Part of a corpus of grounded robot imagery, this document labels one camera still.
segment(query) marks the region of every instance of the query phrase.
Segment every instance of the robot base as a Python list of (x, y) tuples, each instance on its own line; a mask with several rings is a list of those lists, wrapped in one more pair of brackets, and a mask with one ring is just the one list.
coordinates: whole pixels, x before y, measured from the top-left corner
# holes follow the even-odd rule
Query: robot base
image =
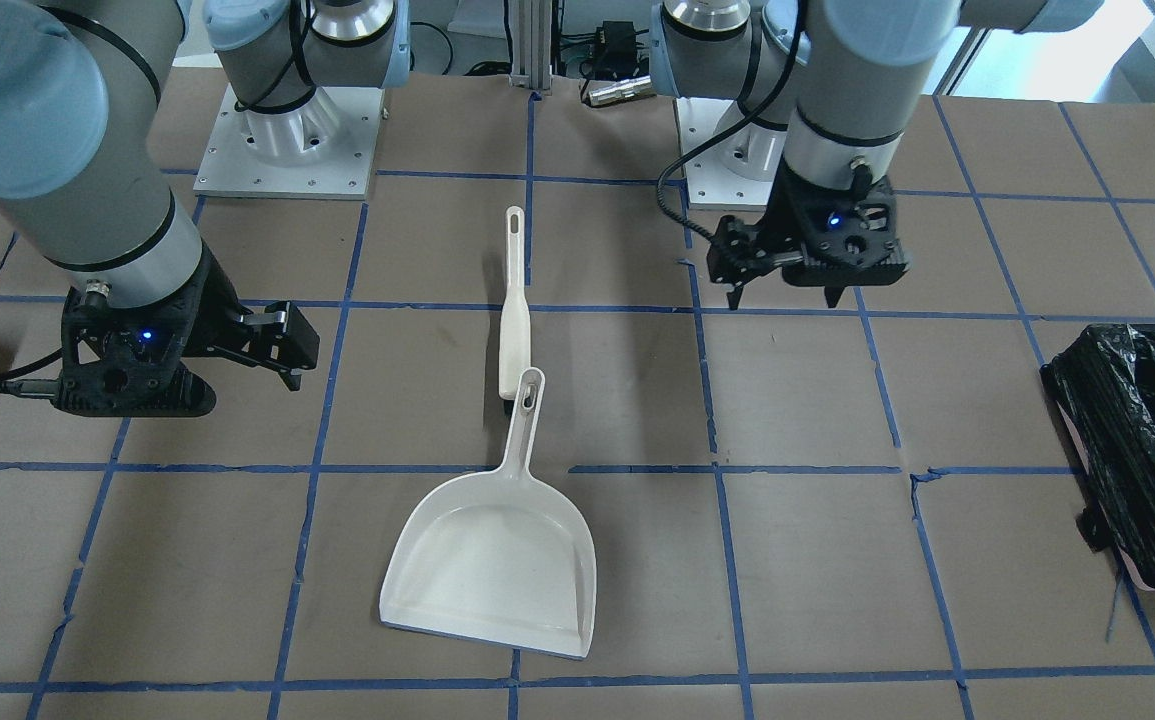
[(208, 138), (194, 191), (207, 196), (306, 196), (316, 200), (367, 200), (377, 133), (381, 129), (385, 91), (372, 87), (325, 88), (336, 102), (349, 131), (323, 159), (297, 168), (273, 165), (244, 140), (243, 119), (234, 112), (234, 91), (226, 87), (217, 123)]
[[(679, 154), (691, 151), (722, 131), (720, 119), (732, 104), (732, 101), (679, 97), (675, 102)], [(726, 151), (726, 147), (728, 142), (722, 142), (684, 168), (688, 178), (688, 205), (695, 210), (762, 211), (773, 188), (773, 172), (766, 181), (738, 176), (720, 159), (720, 153)]]

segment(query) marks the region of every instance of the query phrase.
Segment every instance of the dustpan handle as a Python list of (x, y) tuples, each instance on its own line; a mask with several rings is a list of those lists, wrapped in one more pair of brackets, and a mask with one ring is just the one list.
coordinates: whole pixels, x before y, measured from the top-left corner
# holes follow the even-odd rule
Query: dustpan handle
[(505, 457), (501, 469), (523, 477), (528, 461), (532, 460), (532, 437), (537, 433), (537, 413), (541, 392), (546, 387), (546, 376), (536, 368), (519, 374), (519, 389), (511, 413), (511, 430), (505, 437)]

